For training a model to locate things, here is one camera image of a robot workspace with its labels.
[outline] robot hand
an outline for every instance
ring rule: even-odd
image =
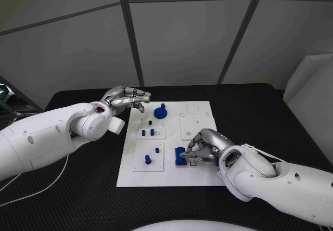
[[[107,131],[120,134],[125,108],[144,112],[151,94],[118,86],[101,101],[78,103],[30,116],[0,131],[0,180],[52,164]]]
[[[196,144],[199,151],[192,151]],[[333,174],[281,159],[271,164],[259,153],[278,159],[248,144],[234,145],[205,128],[180,157],[210,162],[218,156],[218,177],[238,199],[248,202],[258,197],[283,213],[333,227]]]

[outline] white board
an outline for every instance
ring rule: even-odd
[[[166,104],[167,116],[157,119],[153,112],[161,103]],[[203,128],[216,130],[209,102],[151,102],[144,104],[144,108],[144,113],[140,113],[137,109],[131,109],[130,112],[117,187],[223,186],[223,182],[216,177],[219,167],[215,162],[206,163],[196,160],[195,167],[190,166],[189,160],[186,166],[176,166],[174,164],[174,148],[187,147],[189,144],[189,140],[182,140],[182,124],[183,126],[190,126],[189,129],[193,133]],[[151,128],[160,131],[160,135],[166,135],[164,139],[156,139],[156,137],[147,139]],[[141,139],[143,129],[146,130],[144,140]],[[164,145],[163,155],[160,155],[164,158],[163,167],[160,162],[153,161],[153,159],[151,164],[147,165],[144,155],[138,156],[138,151],[154,155],[154,143],[156,145]]]

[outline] blue object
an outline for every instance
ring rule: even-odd
[[[176,151],[176,165],[186,165],[186,159],[179,156],[180,153],[185,152],[185,148],[183,147],[174,148],[174,151]]]
[[[216,166],[219,166],[219,160],[221,160],[221,158],[216,156],[215,157],[215,164],[216,164]]]
[[[151,163],[150,156],[148,156],[148,155],[146,155],[146,156],[144,156],[144,159],[146,159],[146,164],[148,165],[148,164]]]
[[[157,119],[163,119],[166,117],[166,115],[167,115],[166,105],[161,104],[161,107],[157,107],[154,109],[154,117]]]

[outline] white cable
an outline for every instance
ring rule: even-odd
[[[0,189],[0,192],[3,191],[3,189],[9,186],[9,184],[16,180],[16,178],[20,176],[20,174],[9,181],[9,183],[3,186],[3,188]]]
[[[251,151],[258,151],[259,153],[262,153],[265,156],[280,160],[281,162],[285,162],[283,159],[277,158],[275,156],[272,156],[271,154],[268,154],[267,152],[264,152],[262,150],[259,150],[258,148],[255,148],[254,146],[251,146],[249,144],[242,144],[242,147],[248,148]]]
[[[16,199],[16,200],[13,200],[13,201],[10,201],[10,202],[1,204],[0,207],[3,207],[4,205],[7,205],[7,204],[10,204],[10,203],[13,203],[13,202],[16,202],[16,201],[20,201],[20,200],[26,199],[27,197],[32,197],[32,196],[40,194],[40,193],[55,184],[55,182],[58,181],[58,179],[59,179],[59,177],[61,177],[61,175],[62,175],[62,172],[63,172],[63,170],[65,170],[65,168],[66,168],[66,164],[68,164],[68,158],[66,158],[66,163],[65,163],[65,165],[63,165],[63,169],[62,169],[62,171],[61,171],[61,174],[59,174],[58,178],[55,179],[53,183],[52,183],[42,191],[39,191],[37,193],[35,193],[35,194],[32,194],[32,195],[29,195],[29,196],[26,196],[26,197],[23,197],[23,198],[19,198],[19,199]]]

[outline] black table surface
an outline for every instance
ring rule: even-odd
[[[285,161],[333,172],[333,166],[268,84],[143,87],[151,101],[210,101],[218,131]],[[46,110],[98,101],[108,89],[55,94]],[[118,116],[128,123],[130,110]],[[55,185],[0,208],[1,230],[128,231],[173,219],[215,220],[258,231],[310,231],[317,225],[278,212],[261,199],[248,203],[225,187],[117,188],[127,124],[69,155]],[[0,192],[0,204],[40,191],[56,179],[65,158],[25,173]]]

